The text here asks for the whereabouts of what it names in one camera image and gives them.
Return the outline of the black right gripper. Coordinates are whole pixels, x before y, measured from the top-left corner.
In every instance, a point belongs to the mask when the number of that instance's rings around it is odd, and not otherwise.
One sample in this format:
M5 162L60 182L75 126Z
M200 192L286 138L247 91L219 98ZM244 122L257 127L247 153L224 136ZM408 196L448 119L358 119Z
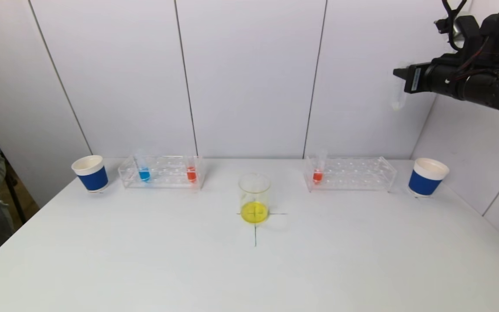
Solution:
M393 75L404 80L404 91L409 94L435 93L459 98L457 83L450 78L459 67L457 53L445 53L431 62L393 69Z

